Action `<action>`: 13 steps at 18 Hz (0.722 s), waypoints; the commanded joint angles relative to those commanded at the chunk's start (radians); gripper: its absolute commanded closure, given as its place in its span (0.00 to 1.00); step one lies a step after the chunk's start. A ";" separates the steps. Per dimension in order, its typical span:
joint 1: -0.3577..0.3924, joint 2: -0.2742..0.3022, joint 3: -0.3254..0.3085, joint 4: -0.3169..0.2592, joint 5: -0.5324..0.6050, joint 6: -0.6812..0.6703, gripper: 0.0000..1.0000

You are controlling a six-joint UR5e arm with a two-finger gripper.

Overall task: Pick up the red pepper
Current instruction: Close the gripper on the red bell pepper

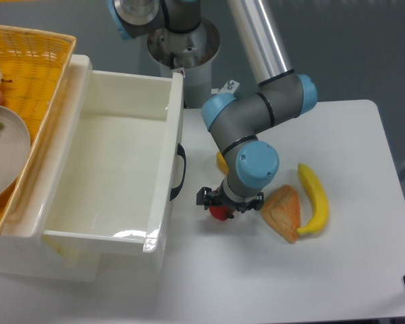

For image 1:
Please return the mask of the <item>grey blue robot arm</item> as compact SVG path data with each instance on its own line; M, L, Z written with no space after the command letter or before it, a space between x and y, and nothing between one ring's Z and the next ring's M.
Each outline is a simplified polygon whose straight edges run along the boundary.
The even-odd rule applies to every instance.
M202 188L196 202L219 220L235 211L259 210L263 188L279 167L275 149L258 134L310 111L317 89L297 74L288 59L266 1L228 3L250 62L258 92L237 99L230 87L211 95L209 68L220 48L214 25L204 19L199 1L109 1L108 9L123 38L147 37L151 57L167 72L184 72L187 105L201 115L228 173L213 190Z

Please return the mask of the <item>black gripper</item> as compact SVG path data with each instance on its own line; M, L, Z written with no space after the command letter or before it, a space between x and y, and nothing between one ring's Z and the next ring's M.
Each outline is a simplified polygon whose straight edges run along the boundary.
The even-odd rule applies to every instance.
M250 210L260 211L264 205L264 193L259 192L256 196L245 200L233 192L225 191L223 187L212 190L209 187L202 187L196 193L196 204L203 206L204 210L210 207L226 207L230 211L245 213Z

